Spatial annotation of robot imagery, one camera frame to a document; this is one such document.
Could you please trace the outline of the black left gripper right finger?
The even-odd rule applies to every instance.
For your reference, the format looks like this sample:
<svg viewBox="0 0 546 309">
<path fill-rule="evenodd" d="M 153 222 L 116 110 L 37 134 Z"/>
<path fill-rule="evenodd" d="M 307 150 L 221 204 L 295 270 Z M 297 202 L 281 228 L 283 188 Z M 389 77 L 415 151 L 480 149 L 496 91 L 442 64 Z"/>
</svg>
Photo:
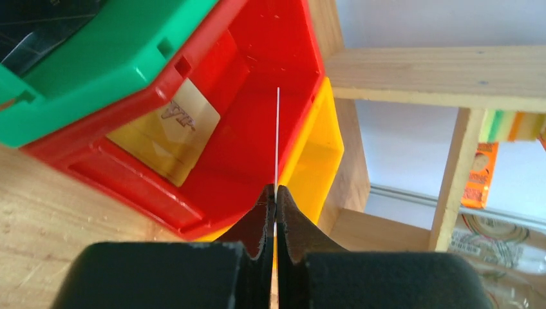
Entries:
<svg viewBox="0 0 546 309">
<path fill-rule="evenodd" d="M 279 186 L 281 308 L 490 308 L 474 268 L 434 252 L 351 252 L 323 233 Z"/>
</svg>

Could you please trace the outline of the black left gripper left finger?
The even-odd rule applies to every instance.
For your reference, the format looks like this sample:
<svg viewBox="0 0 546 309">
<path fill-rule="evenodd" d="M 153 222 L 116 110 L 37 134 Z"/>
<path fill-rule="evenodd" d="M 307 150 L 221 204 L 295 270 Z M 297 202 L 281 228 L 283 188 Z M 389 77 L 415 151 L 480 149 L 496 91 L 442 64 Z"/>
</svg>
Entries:
<svg viewBox="0 0 546 309">
<path fill-rule="evenodd" d="M 212 242 L 100 242 L 72 263 L 54 308 L 268 308 L 274 186 Z"/>
</svg>

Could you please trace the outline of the tan credit card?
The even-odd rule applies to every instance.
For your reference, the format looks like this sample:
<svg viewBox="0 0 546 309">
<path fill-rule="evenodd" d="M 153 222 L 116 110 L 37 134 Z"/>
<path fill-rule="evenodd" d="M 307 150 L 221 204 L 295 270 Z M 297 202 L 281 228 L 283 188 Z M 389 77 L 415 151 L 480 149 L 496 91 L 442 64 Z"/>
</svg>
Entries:
<svg viewBox="0 0 546 309">
<path fill-rule="evenodd" d="M 280 87 L 276 88 L 276 131 L 275 131 L 275 159 L 274 159 L 274 202 L 277 202 L 279 187 L 279 110 L 280 110 Z M 270 307 L 278 308 L 278 295 L 274 289 L 277 285 L 274 283 L 276 277 L 272 274 L 272 293 L 270 297 Z"/>
</svg>

